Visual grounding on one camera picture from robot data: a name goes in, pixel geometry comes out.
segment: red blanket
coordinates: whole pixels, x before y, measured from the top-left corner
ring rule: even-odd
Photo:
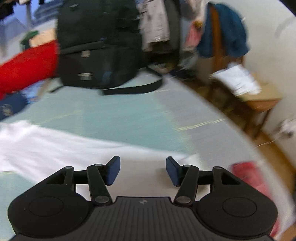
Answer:
[[[5,94],[55,76],[58,54],[56,40],[30,48],[0,66],[0,100]]]

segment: red cloth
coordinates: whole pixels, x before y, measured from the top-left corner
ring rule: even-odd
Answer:
[[[262,174],[257,168],[256,163],[254,163],[253,161],[233,164],[231,166],[231,172],[233,175],[242,179],[245,183],[249,184],[256,190],[264,194],[265,196],[272,199],[270,190],[266,185],[266,183],[264,182]],[[278,230],[279,230],[279,220],[277,219],[270,233],[270,236],[274,237],[277,234]]]
[[[20,91],[55,75],[58,54],[56,40],[29,48],[0,66],[0,100],[6,93]]]

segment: circular cover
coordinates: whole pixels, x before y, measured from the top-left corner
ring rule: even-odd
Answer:
[[[196,202],[198,218],[224,237],[248,239],[269,234],[277,219],[275,204],[255,189],[229,185]]]
[[[48,185],[40,192],[25,192],[12,201],[8,219],[16,233],[35,238],[62,236],[80,226],[88,202],[63,185]]]

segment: backpack strap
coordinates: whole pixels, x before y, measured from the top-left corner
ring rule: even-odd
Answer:
[[[161,73],[157,72],[156,70],[152,69],[148,65],[146,66],[146,69],[149,72],[152,72],[153,74],[155,74],[161,78],[153,83],[146,84],[146,85],[125,87],[125,88],[104,89],[104,90],[102,90],[103,95],[144,94],[144,93],[149,93],[149,92],[159,89],[163,85],[163,75]]]

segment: green object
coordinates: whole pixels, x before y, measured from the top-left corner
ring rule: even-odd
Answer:
[[[28,32],[26,36],[20,41],[22,51],[30,48],[29,40],[39,34],[38,30]]]

